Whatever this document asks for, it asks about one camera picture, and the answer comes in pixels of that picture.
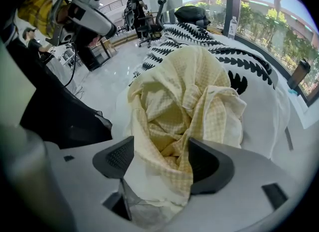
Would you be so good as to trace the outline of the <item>clear water bottle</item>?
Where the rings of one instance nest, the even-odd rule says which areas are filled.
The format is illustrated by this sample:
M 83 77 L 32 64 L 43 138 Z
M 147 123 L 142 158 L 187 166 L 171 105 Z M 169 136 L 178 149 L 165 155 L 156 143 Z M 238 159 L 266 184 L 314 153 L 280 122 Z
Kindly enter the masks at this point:
M 237 19 L 235 16 L 233 16 L 229 23 L 229 31 L 228 31 L 227 37 L 230 39 L 234 39 L 236 34 L 236 29 L 237 29 Z

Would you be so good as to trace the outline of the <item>black frame side table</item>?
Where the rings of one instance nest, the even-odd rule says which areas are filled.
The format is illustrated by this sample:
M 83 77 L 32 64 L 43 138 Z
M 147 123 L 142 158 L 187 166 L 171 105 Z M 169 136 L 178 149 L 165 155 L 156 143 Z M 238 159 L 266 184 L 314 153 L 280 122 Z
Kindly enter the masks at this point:
M 102 41 L 93 47 L 84 47 L 79 44 L 75 44 L 75 47 L 77 55 L 89 71 L 102 67 L 111 58 Z

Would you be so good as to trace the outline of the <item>white round floor bed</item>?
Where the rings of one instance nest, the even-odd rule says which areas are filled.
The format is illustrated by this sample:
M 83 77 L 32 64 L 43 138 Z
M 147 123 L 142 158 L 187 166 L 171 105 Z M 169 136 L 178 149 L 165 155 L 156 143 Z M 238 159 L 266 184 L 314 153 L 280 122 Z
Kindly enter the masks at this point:
M 235 40 L 230 41 L 237 47 L 244 47 L 254 54 L 261 55 Z M 278 82 L 277 72 L 272 66 L 271 68 L 277 80 L 276 88 L 264 84 L 249 86 L 243 94 L 239 95 L 247 104 L 243 113 L 243 143 L 241 146 L 268 158 L 290 119 L 288 95 Z

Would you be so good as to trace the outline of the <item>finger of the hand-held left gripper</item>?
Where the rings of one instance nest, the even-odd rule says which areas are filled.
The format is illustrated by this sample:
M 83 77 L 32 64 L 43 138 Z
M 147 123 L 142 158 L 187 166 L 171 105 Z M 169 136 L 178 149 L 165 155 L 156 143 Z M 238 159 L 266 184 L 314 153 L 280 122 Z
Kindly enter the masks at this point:
M 84 2 L 71 2 L 68 6 L 67 39 L 76 39 L 85 29 L 100 36 L 112 37 L 115 25 L 95 7 Z

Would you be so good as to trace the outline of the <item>person's left forearm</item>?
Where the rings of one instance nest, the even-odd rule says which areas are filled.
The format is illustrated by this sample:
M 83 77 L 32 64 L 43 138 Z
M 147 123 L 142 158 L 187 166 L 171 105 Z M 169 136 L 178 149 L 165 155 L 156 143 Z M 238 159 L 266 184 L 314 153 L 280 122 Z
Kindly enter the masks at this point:
M 18 6 L 17 16 L 36 27 L 44 36 L 51 38 L 54 24 L 65 21 L 69 5 L 62 2 L 58 14 L 53 13 L 53 0 L 22 0 Z

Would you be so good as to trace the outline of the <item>black office chair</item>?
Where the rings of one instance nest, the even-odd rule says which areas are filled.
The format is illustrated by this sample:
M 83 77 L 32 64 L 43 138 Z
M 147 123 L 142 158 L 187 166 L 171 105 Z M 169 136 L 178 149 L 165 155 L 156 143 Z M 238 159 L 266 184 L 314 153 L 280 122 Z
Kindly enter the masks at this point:
M 138 32 L 145 32 L 148 34 L 147 38 L 143 41 L 141 41 L 138 45 L 138 47 L 142 46 L 142 43 L 147 42 L 148 47 L 150 47 L 151 41 L 159 39 L 159 37 L 156 36 L 157 33 L 160 33 L 163 30 L 163 22 L 161 20 L 162 18 L 162 9 L 164 4 L 166 3 L 166 0 L 158 0 L 159 4 L 159 10 L 156 12 L 156 17 L 153 16 L 153 13 L 150 12 L 145 17 L 139 18 L 139 20 L 144 20 L 145 25 L 140 26 L 137 28 Z

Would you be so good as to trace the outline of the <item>large window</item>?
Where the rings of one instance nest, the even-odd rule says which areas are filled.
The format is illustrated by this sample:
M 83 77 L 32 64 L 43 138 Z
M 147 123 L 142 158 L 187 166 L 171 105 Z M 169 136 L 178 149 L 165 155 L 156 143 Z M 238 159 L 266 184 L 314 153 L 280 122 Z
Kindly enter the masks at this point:
M 307 106 L 319 100 L 319 30 L 298 0 L 182 0 L 206 10 L 211 26 L 228 28 L 228 15 L 237 18 L 236 37 L 262 49 L 290 78 L 301 61 L 309 70 L 296 87 Z

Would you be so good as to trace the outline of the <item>black drinking bottle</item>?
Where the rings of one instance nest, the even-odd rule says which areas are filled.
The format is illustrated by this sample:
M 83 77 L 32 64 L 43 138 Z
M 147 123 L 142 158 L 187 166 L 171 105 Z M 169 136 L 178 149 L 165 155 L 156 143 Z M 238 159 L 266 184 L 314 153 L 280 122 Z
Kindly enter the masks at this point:
M 311 70 L 310 64 L 307 62 L 306 59 L 302 59 L 299 61 L 295 71 L 287 81 L 288 86 L 291 89 L 295 89 L 301 81 L 309 74 Z

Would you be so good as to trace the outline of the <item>black white patterned blanket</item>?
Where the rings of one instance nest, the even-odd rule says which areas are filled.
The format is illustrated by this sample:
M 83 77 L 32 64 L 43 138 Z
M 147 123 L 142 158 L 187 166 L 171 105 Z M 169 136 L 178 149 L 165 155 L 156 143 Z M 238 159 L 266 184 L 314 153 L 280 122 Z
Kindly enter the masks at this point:
M 212 34 L 191 23 L 167 24 L 161 38 L 151 42 L 143 62 L 134 69 L 131 81 L 159 65 L 168 54 L 188 45 L 203 47 L 215 56 L 223 64 L 231 87 L 239 95 L 249 86 L 264 84 L 276 88 L 275 74 L 261 55 L 254 54 L 244 47 L 237 47 L 230 39 Z

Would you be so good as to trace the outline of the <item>black backpack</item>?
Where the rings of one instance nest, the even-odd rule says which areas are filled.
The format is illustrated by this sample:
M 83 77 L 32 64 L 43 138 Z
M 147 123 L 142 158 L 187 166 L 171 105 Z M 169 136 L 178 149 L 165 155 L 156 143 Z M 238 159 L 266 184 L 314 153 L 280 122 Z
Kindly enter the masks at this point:
M 206 16 L 206 10 L 194 5 L 182 6 L 174 12 L 179 23 L 191 23 L 201 28 L 207 28 L 211 21 Z

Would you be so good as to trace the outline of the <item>cream yellow garment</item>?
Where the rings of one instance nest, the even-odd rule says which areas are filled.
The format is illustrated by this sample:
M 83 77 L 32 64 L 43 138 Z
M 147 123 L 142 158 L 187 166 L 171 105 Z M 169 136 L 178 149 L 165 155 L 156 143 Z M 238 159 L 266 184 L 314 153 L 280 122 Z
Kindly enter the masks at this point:
M 231 87 L 222 64 L 206 49 L 186 46 L 139 75 L 128 90 L 138 175 L 134 193 L 169 216 L 190 197 L 193 170 L 188 140 L 240 148 L 246 103 Z

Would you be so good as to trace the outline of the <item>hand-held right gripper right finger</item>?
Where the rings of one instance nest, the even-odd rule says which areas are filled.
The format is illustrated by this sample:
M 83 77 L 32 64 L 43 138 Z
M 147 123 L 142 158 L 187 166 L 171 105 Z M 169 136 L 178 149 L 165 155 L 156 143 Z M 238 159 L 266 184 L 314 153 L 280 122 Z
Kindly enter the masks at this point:
M 188 148 L 190 198 L 171 232 L 267 231 L 298 189 L 286 171 L 260 154 L 193 138 Z

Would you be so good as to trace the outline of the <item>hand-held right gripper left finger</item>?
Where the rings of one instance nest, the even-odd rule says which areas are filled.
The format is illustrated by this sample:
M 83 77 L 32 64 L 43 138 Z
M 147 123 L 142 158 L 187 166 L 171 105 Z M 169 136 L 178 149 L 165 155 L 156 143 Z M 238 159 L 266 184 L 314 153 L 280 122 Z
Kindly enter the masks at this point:
M 45 146 L 76 232 L 140 232 L 123 186 L 134 157 L 133 137 L 70 149 Z

